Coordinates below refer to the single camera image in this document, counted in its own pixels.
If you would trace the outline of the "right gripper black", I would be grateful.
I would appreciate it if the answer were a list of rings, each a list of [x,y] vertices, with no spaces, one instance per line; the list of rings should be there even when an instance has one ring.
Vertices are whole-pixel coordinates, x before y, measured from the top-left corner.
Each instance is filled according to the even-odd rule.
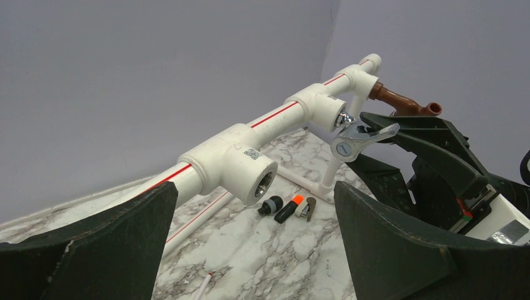
[[[527,246],[461,234],[498,211],[493,208],[497,196],[528,218],[529,186],[487,175],[466,138],[447,120],[370,112],[360,118],[373,130],[399,124],[398,133],[385,142],[417,158],[407,186],[399,168],[372,157],[360,154],[346,163],[377,200],[343,181],[334,187],[356,297],[528,299]],[[421,221],[387,206],[414,205],[409,190]]]

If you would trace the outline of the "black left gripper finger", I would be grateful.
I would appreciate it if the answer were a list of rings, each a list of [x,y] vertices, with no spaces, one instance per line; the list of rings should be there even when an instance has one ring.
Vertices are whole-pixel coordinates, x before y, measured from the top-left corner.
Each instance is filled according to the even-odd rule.
[[[2,299],[150,299],[173,219],[172,182],[67,226],[1,244]]]

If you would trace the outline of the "chrome metal faucet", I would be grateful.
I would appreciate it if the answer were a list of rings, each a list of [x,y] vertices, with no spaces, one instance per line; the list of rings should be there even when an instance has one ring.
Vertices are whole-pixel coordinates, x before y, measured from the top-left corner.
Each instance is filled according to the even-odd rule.
[[[338,160],[351,163],[368,146],[394,137],[400,130],[397,123],[373,131],[360,119],[356,119],[346,111],[341,111],[335,126],[341,130],[330,144],[331,152]]]

